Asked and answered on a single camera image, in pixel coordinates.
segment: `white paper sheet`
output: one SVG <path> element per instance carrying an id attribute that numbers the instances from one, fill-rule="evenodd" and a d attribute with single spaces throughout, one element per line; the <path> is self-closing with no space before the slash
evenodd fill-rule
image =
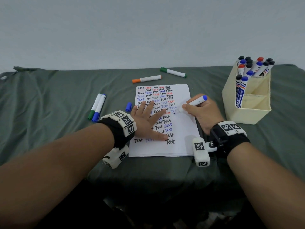
<path id="1" fill-rule="evenodd" d="M 195 118 L 187 112 L 173 114 L 176 108 L 190 99 L 187 84 L 164 86 L 138 86 L 135 95 L 135 105 L 142 101 L 155 101 L 155 112 L 166 108 L 167 112 L 153 126 L 153 130 L 169 136 L 167 141 L 133 138 L 130 141 L 130 157 L 151 156 L 193 156 L 192 139 L 199 137 Z"/>

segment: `black wrist strap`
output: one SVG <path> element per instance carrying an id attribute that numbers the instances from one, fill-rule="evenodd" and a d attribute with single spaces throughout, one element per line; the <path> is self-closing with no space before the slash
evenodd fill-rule
<path id="1" fill-rule="evenodd" d="M 218 147 L 216 154 L 223 158 L 226 158 L 231 150 L 239 144 L 250 142 L 250 140 L 243 133 L 228 136 L 218 124 L 212 127 L 210 138 Z"/>
<path id="2" fill-rule="evenodd" d="M 114 148 L 119 148 L 120 150 L 135 135 L 135 132 L 133 132 L 129 136 L 125 137 L 122 126 L 120 126 L 120 124 L 117 121 L 115 121 L 111 118 L 103 118 L 100 121 L 98 121 L 98 123 L 102 123 L 102 124 L 106 125 L 112 131 L 112 134 L 113 134 L 113 137 L 114 137 L 114 146 L 113 147 Z"/>

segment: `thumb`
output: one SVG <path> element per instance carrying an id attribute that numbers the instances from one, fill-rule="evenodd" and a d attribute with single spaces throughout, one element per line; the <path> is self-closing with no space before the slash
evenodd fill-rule
<path id="1" fill-rule="evenodd" d="M 198 113 L 200 112 L 201 108 L 197 107 L 197 106 L 193 106 L 190 104 L 182 104 L 182 108 L 187 111 L 188 113 L 191 113 L 193 115 L 198 115 Z"/>
<path id="2" fill-rule="evenodd" d="M 162 134 L 156 131 L 152 131 L 151 139 L 153 140 L 167 140 L 168 136 L 166 134 Z"/>

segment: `desk organizer compartment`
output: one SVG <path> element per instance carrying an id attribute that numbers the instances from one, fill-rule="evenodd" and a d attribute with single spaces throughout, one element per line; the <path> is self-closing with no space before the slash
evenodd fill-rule
<path id="1" fill-rule="evenodd" d="M 247 83 L 242 99 L 242 107 L 235 105 L 236 86 L 235 78 L 237 65 L 234 64 L 227 82 L 222 90 L 222 99 L 228 121 L 243 124 L 256 124 L 269 111 L 270 107 L 270 79 L 269 71 L 264 77 L 251 77 Z"/>

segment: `gray-green tablecloth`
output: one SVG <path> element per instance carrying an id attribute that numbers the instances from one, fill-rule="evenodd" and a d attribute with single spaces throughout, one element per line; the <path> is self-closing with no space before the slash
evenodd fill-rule
<path id="1" fill-rule="evenodd" d="M 231 66 L 172 68 L 187 78 L 159 69 L 43 70 L 15 67 L 0 80 L 0 165 L 32 148 L 92 124 L 87 119 L 98 93 L 107 98 L 101 115 L 134 103 L 132 79 L 162 75 L 149 85 L 188 84 L 191 96 L 200 92 L 214 99 L 223 115 L 221 91 Z M 294 65 L 277 65 L 271 76 L 271 108 L 256 125 L 243 125 L 252 144 L 305 180 L 305 72 Z M 102 162 L 88 179 L 113 193 L 176 195 L 212 186 L 212 191 L 240 187 L 226 164 L 211 161 L 198 168 L 191 157 L 126 158 L 117 169 Z"/>

